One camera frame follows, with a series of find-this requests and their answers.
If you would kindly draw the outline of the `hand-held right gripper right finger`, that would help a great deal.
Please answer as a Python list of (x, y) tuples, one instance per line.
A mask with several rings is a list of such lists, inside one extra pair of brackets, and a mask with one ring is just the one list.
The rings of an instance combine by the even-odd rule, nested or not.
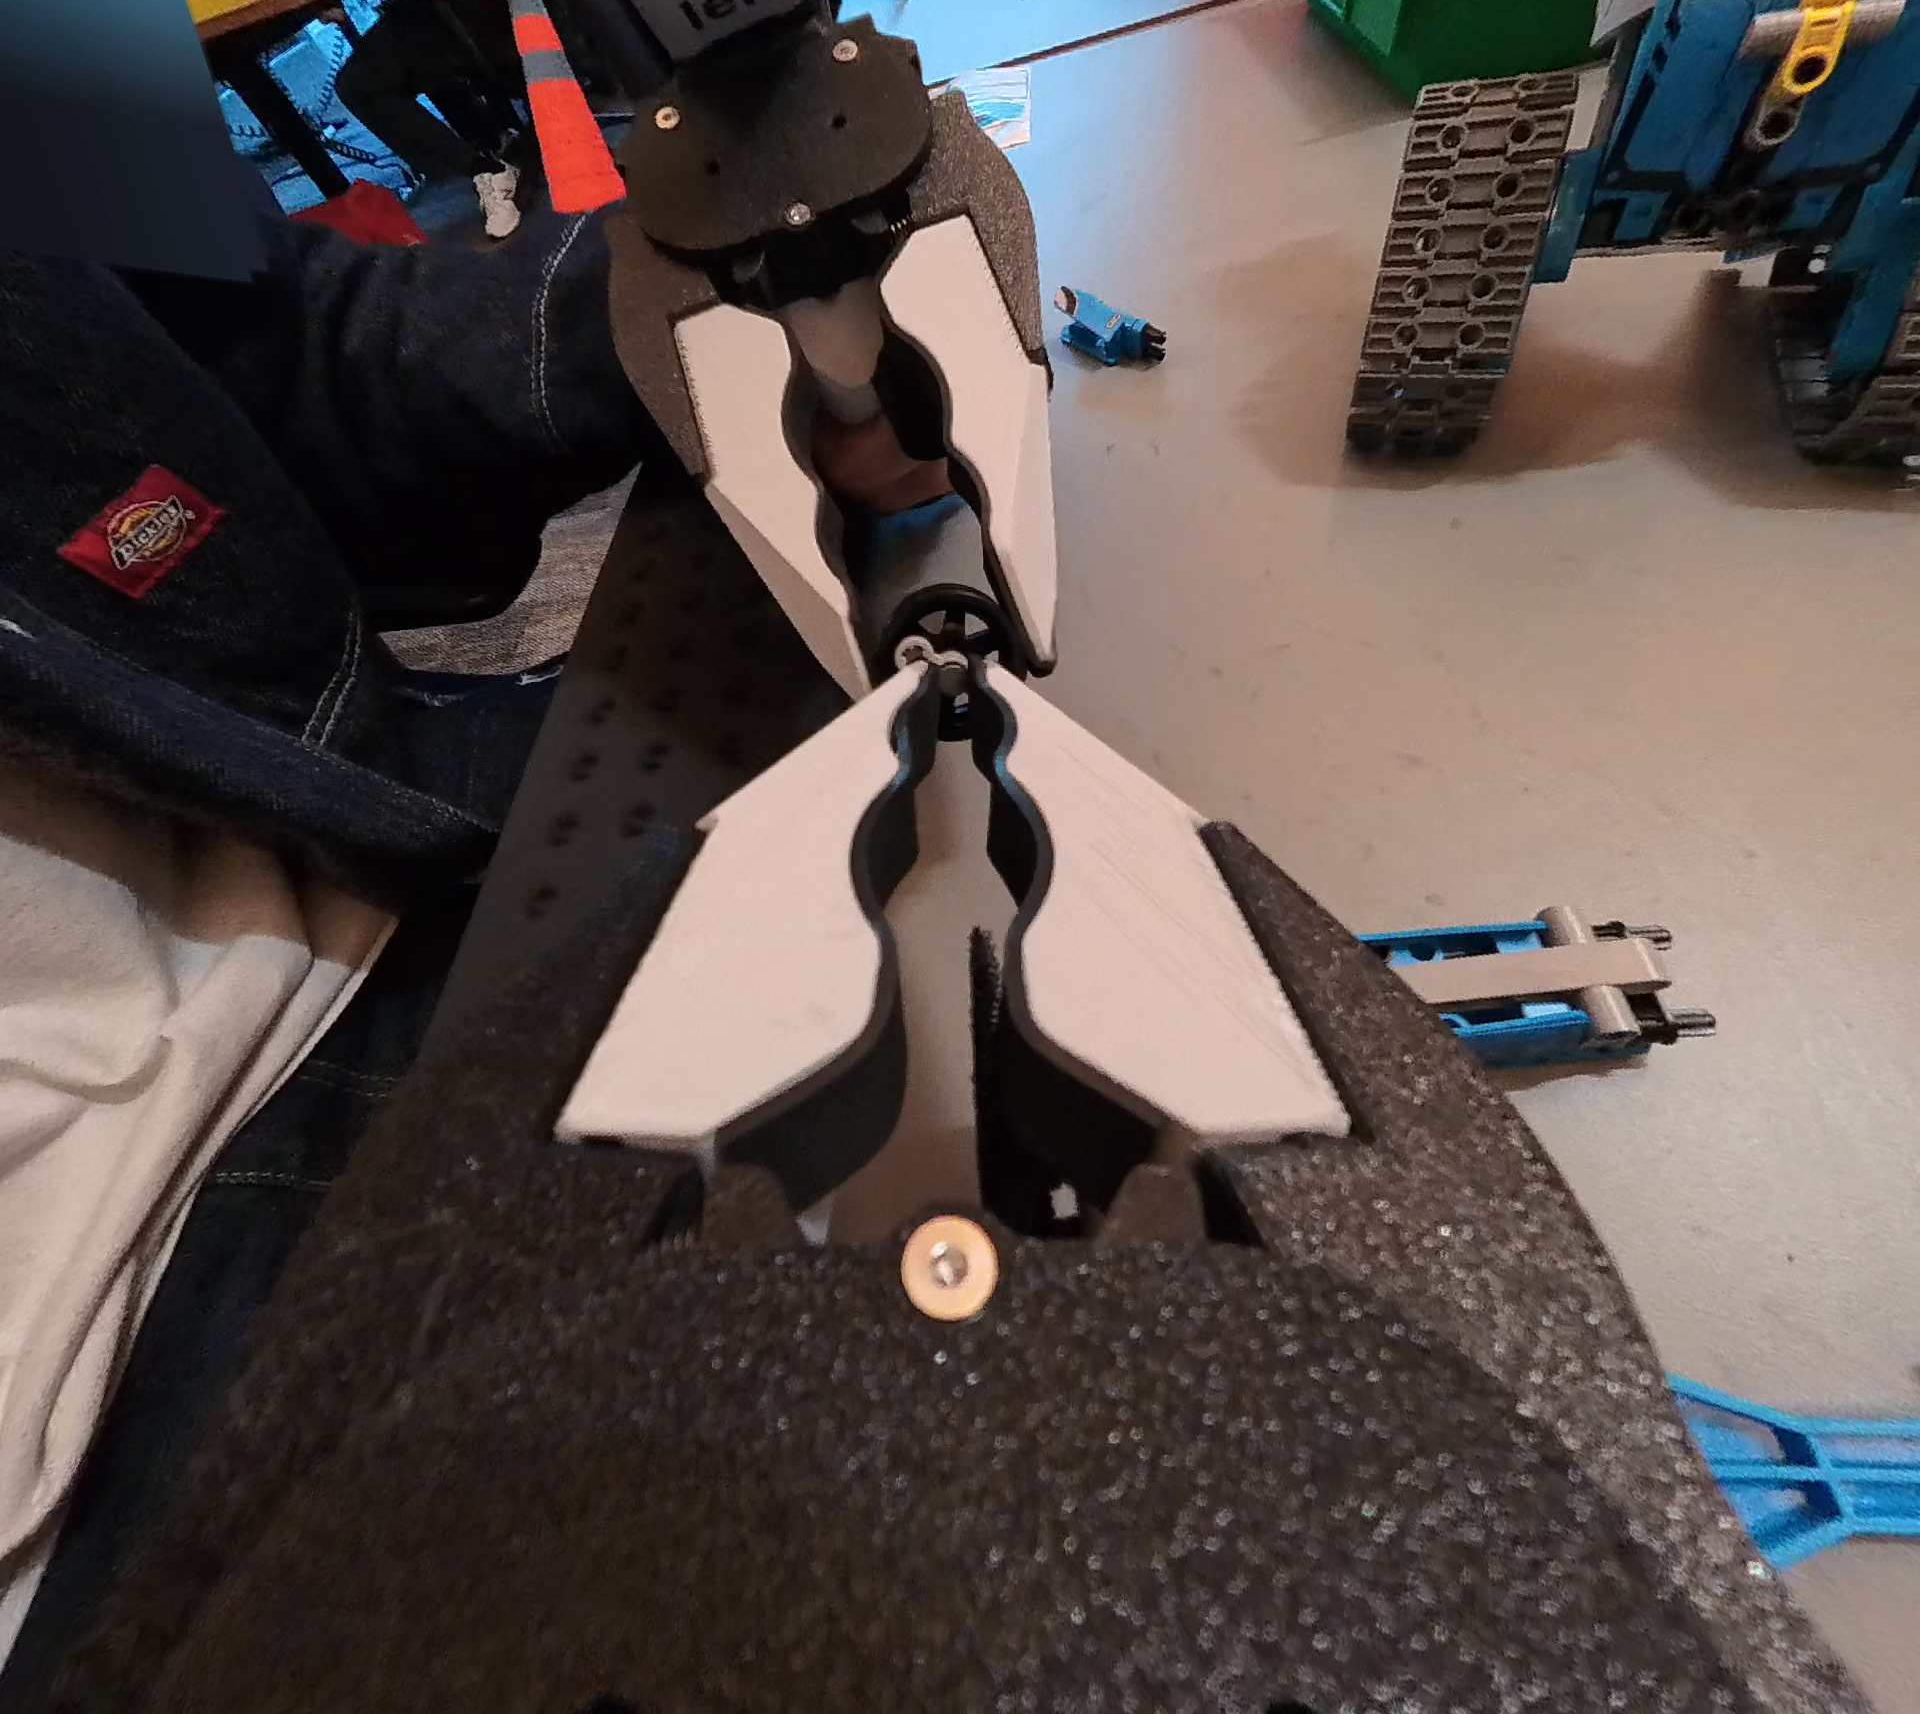
[(988, 858), (1014, 900), (988, 1092), (1040, 1197), (1345, 1137), (1349, 1114), (1180, 797), (999, 669), (974, 678)]

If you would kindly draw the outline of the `blue round brick piece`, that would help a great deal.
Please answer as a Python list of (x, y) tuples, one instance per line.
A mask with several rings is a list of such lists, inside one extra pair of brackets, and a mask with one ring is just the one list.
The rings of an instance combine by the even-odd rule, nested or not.
[(1168, 336), (1145, 318), (1119, 310), (1081, 286), (1057, 286), (1054, 307), (1064, 324), (1059, 344), (1102, 367), (1156, 367)]

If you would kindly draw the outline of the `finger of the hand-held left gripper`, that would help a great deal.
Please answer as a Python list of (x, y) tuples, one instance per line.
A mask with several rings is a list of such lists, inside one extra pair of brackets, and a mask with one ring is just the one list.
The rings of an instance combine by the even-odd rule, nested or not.
[(944, 450), (971, 493), (982, 562), (1028, 669), (1054, 670), (1057, 530), (1047, 383), (970, 219), (910, 233), (880, 274), (880, 321), (940, 394)]
[(731, 541), (826, 674), (852, 698), (871, 677), (836, 544), (821, 536), (821, 485), (796, 450), (800, 363), (783, 324), (707, 308), (676, 324), (703, 455), (703, 493)]

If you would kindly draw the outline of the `blue brick separator tool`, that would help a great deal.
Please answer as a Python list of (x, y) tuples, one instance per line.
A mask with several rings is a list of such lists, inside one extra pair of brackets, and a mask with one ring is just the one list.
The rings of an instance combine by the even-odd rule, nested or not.
[(1760, 1559), (1917, 1540), (1917, 1420), (1808, 1417), (1668, 1376), (1691, 1443)]

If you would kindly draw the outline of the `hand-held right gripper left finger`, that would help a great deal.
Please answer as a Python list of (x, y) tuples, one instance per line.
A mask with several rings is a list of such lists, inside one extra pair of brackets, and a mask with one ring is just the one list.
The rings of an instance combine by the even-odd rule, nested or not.
[(701, 1175), (753, 1166), (816, 1214), (894, 1133), (924, 670), (897, 670), (714, 809), (553, 1127)]

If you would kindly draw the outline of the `blue grey brick assembly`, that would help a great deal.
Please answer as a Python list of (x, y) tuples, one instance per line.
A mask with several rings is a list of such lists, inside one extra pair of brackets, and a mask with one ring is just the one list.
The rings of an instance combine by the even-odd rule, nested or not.
[(1525, 921), (1360, 935), (1494, 1071), (1633, 1061), (1712, 1036), (1716, 1016), (1668, 1002), (1672, 932), (1547, 907)]

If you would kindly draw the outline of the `person's left hand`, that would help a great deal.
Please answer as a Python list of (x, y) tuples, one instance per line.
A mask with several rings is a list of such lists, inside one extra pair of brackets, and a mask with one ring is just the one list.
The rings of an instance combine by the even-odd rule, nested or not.
[(818, 411), (809, 459), (824, 491), (865, 516), (894, 516), (951, 494), (947, 462), (908, 455), (883, 412), (850, 425)]

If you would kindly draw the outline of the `person's leg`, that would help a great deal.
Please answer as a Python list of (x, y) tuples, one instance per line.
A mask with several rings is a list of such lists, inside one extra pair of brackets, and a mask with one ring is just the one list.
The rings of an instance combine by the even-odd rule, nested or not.
[(3, 1666), (3, 1710), (43, 1709), (65, 1653), (164, 1517), (276, 1279), (420, 1054), (476, 898), (459, 885), (412, 908), (346, 1011), (217, 1150), (68, 1496)]

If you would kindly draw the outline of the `black wheel hub piece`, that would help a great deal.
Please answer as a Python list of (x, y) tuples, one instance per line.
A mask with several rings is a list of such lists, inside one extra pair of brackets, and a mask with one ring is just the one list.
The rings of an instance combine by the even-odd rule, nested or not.
[(885, 672), (931, 670), (941, 743), (971, 738), (974, 670), (990, 662), (1019, 670), (1010, 623), (995, 598), (964, 582), (929, 584), (901, 600), (876, 645), (876, 664)]

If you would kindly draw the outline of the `blue tracked toy robot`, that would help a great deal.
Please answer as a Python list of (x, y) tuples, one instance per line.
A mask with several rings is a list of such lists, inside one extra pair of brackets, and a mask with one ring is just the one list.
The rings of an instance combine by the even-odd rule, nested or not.
[(1536, 286), (1578, 259), (1772, 259), (1770, 352), (1810, 462), (1915, 471), (1915, 0), (1596, 0), (1572, 71), (1424, 88), (1382, 240), (1349, 455), (1446, 459), (1486, 426)]

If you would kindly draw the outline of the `black dimpled mat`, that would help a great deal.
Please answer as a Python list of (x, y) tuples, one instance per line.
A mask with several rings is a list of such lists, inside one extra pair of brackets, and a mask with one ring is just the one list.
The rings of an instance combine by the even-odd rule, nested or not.
[(634, 485), (388, 1137), (545, 1144), (697, 820), (848, 707), (717, 512)]

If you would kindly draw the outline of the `wooden table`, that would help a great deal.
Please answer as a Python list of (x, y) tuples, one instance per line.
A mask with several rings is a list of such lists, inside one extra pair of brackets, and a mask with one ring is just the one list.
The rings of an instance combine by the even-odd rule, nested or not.
[(241, 101), (327, 203), (347, 194), (350, 178), (266, 68), (266, 54), (312, 22), (344, 22), (340, 0), (255, 0), (199, 22), (197, 34), (211, 81)]

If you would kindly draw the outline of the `white desk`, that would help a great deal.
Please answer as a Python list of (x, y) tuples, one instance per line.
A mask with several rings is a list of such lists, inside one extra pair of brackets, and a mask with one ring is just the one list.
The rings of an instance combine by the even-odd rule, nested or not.
[(1030, 66), (1047, 279), (1169, 338), (1055, 352), (1046, 693), (1352, 930), (1664, 925), (1712, 1038), (1516, 1108), (1666, 1368), (1915, 1414), (1915, 483), (1811, 468), (1756, 271), (1597, 261), (1494, 426), (1341, 428), (1405, 119), (1237, 0)]

